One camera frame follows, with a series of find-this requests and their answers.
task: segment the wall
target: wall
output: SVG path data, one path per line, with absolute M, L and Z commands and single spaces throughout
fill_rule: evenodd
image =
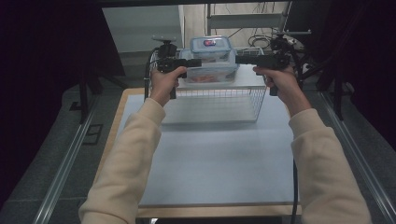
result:
M 174 44 L 183 47 L 182 7 L 108 7 L 103 12 L 119 53 L 150 51 L 160 46 L 151 39 L 153 35 L 175 37 Z

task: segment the black curtain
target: black curtain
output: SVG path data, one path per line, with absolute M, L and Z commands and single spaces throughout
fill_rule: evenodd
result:
M 354 12 L 366 3 L 368 7 L 332 66 L 341 68 L 337 71 L 343 82 L 352 84 L 352 103 L 396 150 L 396 2 L 332 1 L 318 45 L 310 50 L 317 62 L 329 57 Z M 334 76 L 333 71 L 325 69 L 324 76 Z
M 64 91 L 93 68 L 123 76 L 106 19 L 92 3 L 0 3 L 1 204 L 39 150 Z

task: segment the metal rail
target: metal rail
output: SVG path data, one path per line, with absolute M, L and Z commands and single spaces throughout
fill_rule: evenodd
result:
M 53 209 L 55 208 L 59 196 L 61 195 L 62 189 L 64 188 L 64 183 L 66 182 L 66 179 L 78 154 L 79 148 L 82 144 L 82 140 L 84 139 L 85 133 L 90 126 L 98 99 L 98 95 L 92 96 L 89 109 L 90 113 L 86 120 L 78 126 L 78 131 L 69 149 L 67 149 L 66 155 L 64 156 L 64 159 L 59 166 L 58 172 L 52 180 L 52 183 L 49 187 L 49 190 L 47 191 L 43 203 L 41 204 L 37 214 L 35 215 L 35 219 L 33 221 L 34 224 L 46 224 L 49 222 Z
M 284 2 L 285 0 L 271 0 L 268 2 Z M 66 3 L 81 4 L 90 3 L 92 0 L 67 0 Z M 196 4 L 211 4 L 211 3 L 251 3 L 251 0 L 99 0 L 97 1 L 101 7 L 149 7 L 149 6 L 169 6 L 169 5 L 196 5 Z
M 358 167 L 367 188 L 372 192 L 379 209 L 384 215 L 385 220 L 389 224 L 396 224 L 396 210 L 390 197 L 385 192 L 381 183 L 375 177 L 375 174 L 373 173 L 366 159 L 364 159 L 364 156 L 361 154 L 361 151 L 355 140 L 353 139 L 349 129 L 343 121 L 340 121 L 340 119 L 338 119 L 337 115 L 332 110 L 332 100 L 329 98 L 329 95 L 325 95 L 322 92 L 320 96 L 324 100 L 326 109 L 329 112 L 332 122 L 335 125 L 334 128 L 341 134 L 341 140 L 345 143 L 346 146 L 345 150 L 347 150 L 347 152 L 352 155 L 353 161 L 356 163 L 356 166 Z

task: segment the hand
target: hand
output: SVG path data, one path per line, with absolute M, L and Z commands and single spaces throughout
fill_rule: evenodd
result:
M 291 117 L 303 110 L 312 108 L 301 91 L 291 66 L 281 71 L 255 66 L 253 71 L 267 76 L 266 85 L 268 87 L 277 86 L 277 95 L 288 107 Z
M 151 72 L 152 90 L 149 98 L 155 100 L 161 106 L 166 105 L 170 100 L 171 90 L 178 87 L 177 77 L 185 72 L 187 72 L 187 68 L 182 66 L 167 74 L 153 70 Z

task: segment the white table surface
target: white table surface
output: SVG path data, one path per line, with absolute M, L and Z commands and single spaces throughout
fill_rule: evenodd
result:
M 268 92 L 256 123 L 162 126 L 140 205 L 292 202 L 289 114 Z M 142 104 L 129 95 L 118 134 Z

